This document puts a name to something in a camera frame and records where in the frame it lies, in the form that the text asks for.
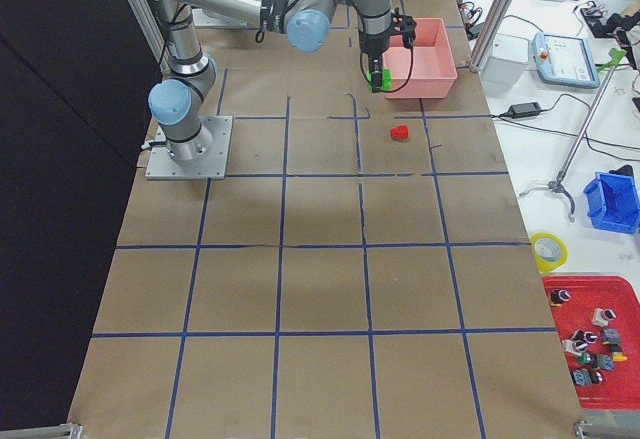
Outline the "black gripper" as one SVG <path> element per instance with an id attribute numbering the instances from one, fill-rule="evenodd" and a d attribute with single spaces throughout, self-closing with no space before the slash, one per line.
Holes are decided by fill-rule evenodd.
<path id="1" fill-rule="evenodd" d="M 388 31 L 376 34 L 359 32 L 360 51 L 367 56 L 369 85 L 373 93 L 391 90 L 391 72 L 384 69 L 383 54 L 390 44 Z"/>

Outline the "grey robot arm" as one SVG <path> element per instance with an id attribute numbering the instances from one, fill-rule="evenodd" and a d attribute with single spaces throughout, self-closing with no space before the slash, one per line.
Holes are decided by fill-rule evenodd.
<path id="1" fill-rule="evenodd" d="M 314 52 L 325 42 L 338 6 L 358 17 L 359 47 L 368 69 L 363 76 L 374 93 L 384 84 L 383 54 L 392 33 L 391 0 L 145 0 L 164 38 L 162 58 L 169 76 L 148 96 L 153 117 L 165 140 L 165 156 L 173 165 L 195 166 L 214 152 L 219 134 L 198 109 L 216 78 L 216 65 L 199 42 L 194 11 L 223 26 L 247 26 L 260 34 L 280 33 L 301 52 Z"/>

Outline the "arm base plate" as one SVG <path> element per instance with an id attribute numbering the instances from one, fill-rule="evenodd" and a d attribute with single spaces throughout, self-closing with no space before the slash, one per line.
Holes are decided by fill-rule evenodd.
<path id="1" fill-rule="evenodd" d="M 201 117 L 201 130 L 184 143 L 166 139 L 157 128 L 145 176 L 149 180 L 222 180 L 226 176 L 232 136 L 232 116 Z"/>

